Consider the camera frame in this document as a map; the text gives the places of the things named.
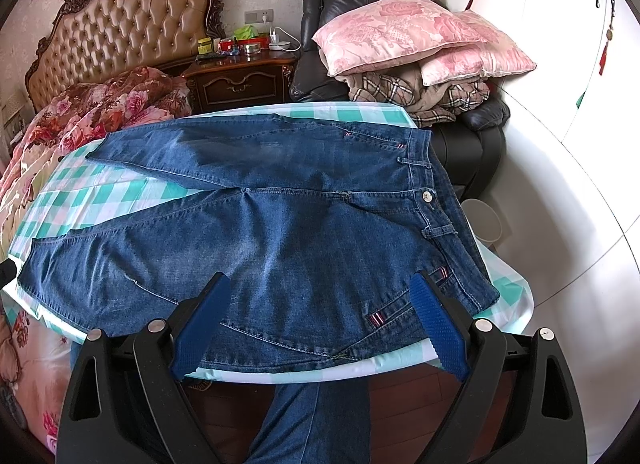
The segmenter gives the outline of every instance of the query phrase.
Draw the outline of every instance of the white wardrobe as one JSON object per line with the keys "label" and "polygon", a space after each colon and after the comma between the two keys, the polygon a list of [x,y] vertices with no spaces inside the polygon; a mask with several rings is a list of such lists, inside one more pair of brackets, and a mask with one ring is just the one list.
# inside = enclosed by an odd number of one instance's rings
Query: white wardrobe
{"label": "white wardrobe", "polygon": [[[468,0],[443,0],[460,11]],[[504,78],[506,152],[482,199],[498,254],[527,278],[527,333],[550,327],[580,397],[590,462],[640,399],[640,24],[615,0],[474,0],[538,68]]]}

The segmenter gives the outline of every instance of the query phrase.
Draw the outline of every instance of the teal checkered sheet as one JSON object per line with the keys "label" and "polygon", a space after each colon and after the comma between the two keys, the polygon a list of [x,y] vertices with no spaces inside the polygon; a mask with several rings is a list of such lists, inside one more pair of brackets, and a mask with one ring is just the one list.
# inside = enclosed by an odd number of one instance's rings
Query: teal checkered sheet
{"label": "teal checkered sheet", "polygon": [[[367,102],[290,103],[235,109],[204,114],[215,119],[222,115],[279,114],[287,117],[338,121],[368,121],[402,127],[415,127],[401,107]],[[101,139],[67,155],[38,194],[11,243],[9,257],[21,268],[31,248],[31,239],[63,235],[70,229],[82,229],[112,218],[196,193],[175,183],[145,177],[126,168],[89,163],[85,157]],[[533,298],[527,282],[510,266],[479,244],[492,282],[500,299],[478,317],[491,319],[505,332],[521,333],[533,313]],[[68,338],[82,343],[86,335],[68,325],[38,300],[24,292],[17,281],[8,284],[2,302],[12,322],[25,309],[31,316]],[[226,370],[198,368],[191,376],[206,380],[242,383],[302,383],[354,378],[388,372],[422,362],[437,364],[437,355],[428,339],[414,345],[381,354],[368,360],[308,372],[245,374]]]}

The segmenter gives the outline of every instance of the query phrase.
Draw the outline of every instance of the pillow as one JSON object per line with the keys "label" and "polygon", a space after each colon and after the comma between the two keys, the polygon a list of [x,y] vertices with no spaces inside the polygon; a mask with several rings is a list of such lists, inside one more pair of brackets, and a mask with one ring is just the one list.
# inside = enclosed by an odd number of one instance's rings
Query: pillow
{"label": "pillow", "polygon": [[469,76],[499,78],[508,74],[522,74],[536,68],[536,64],[508,35],[480,15],[472,11],[462,11],[454,15],[478,32],[486,43],[447,49],[421,61],[423,85],[462,80]]}
{"label": "pillow", "polygon": [[402,66],[442,48],[484,42],[430,0],[379,0],[343,13],[313,36],[329,76]]}

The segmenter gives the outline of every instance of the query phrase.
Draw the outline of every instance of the charging cable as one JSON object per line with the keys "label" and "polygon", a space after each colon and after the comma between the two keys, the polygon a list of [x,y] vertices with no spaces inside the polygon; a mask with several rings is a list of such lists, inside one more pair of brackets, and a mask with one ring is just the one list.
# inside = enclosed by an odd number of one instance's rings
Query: charging cable
{"label": "charging cable", "polygon": [[[264,22],[264,25],[267,25],[267,15],[262,15],[262,22]],[[282,31],[285,35],[287,35],[287,37],[293,38],[297,43],[298,46],[294,49],[294,50],[285,50],[283,49],[283,51],[290,51],[291,53],[294,53],[295,51],[299,50],[302,47],[302,44],[300,43],[300,40],[298,40],[296,37],[294,37],[293,35],[289,35],[284,29],[282,29],[280,26],[276,26],[274,28],[269,27],[269,34],[271,36],[271,43],[275,43],[276,40],[275,36],[276,36],[276,30],[280,30]]]}

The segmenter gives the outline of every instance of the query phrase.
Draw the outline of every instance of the ornate wooden headboard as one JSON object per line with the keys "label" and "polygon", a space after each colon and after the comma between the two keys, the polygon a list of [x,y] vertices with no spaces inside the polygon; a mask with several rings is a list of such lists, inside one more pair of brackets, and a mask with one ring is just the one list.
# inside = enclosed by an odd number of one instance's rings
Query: ornate wooden headboard
{"label": "ornate wooden headboard", "polygon": [[200,38],[225,36],[223,6],[222,0],[65,0],[24,79],[36,111],[74,83],[104,82],[142,65],[188,64]]}

